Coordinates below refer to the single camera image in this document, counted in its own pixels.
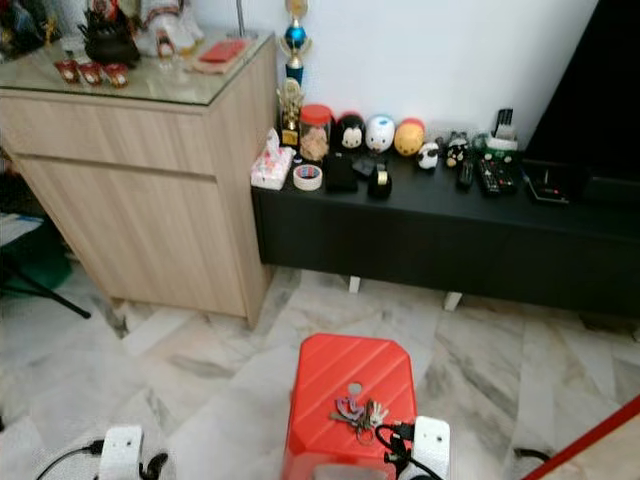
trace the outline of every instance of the blue trophy figure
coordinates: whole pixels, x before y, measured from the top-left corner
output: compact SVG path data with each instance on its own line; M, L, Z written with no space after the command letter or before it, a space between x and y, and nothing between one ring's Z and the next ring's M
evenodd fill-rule
M289 57L286 64L287 77L297 80L302 85L302 56L311 47L311 39L300 25L300 18L307 13L308 4L307 0L285 0L285 5L291 14L291 25L284 37L280 38L280 48Z

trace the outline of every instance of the wooden cabinet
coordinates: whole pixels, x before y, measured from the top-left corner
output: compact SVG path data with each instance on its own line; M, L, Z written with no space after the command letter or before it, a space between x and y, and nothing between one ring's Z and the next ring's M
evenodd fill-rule
M189 77L193 92L215 91L200 103L154 101L153 78L147 100L0 81L3 146L109 297L257 322L271 277L258 253L249 174L275 121L276 49L273 35L255 42L224 79ZM33 61L18 70L28 73ZM127 88L144 87L144 69ZM169 87L175 98L191 95Z

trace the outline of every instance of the glass top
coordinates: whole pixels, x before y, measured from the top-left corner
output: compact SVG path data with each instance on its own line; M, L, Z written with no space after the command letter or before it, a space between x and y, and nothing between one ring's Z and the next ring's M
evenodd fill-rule
M273 34L258 32L257 38L249 39L249 46L224 74L210 75L186 71L192 61L190 59L198 58L215 43L225 40L228 32L209 30L205 33L205 40L189 58L161 60L142 57L137 67L129 70L129 84L124 88L111 86L105 75L102 85L96 87L88 85L84 79L78 84L66 83L54 66L54 62L66 58L60 42L56 42L50 47L43 47L18 60L0 65L0 89L209 105ZM78 63L89 61L88 58L76 60Z

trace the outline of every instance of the white wall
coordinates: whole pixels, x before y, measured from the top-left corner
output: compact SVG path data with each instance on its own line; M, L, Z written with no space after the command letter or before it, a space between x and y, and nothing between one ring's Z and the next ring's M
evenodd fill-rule
M192 0L202 25L236 26L235 0ZM244 0L248 28L289 23L284 0ZM334 113L417 116L431 133L489 129L515 109L526 144L597 0L310 0L308 101ZM280 55L280 71L284 76Z

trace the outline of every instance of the marble floor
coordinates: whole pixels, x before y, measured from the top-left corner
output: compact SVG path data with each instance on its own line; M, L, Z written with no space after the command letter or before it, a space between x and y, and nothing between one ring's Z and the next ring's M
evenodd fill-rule
M452 427L451 479L511 479L512 448L558 451L640 393L640 344L585 329L571 312L279 269L258 327L149 305L113 311L76 267L45 299L0 300L0 478L28 480L57 454L143 426L163 479L276 479L302 340L390 338L411 355L419 412ZM74 457L47 477L90 479Z

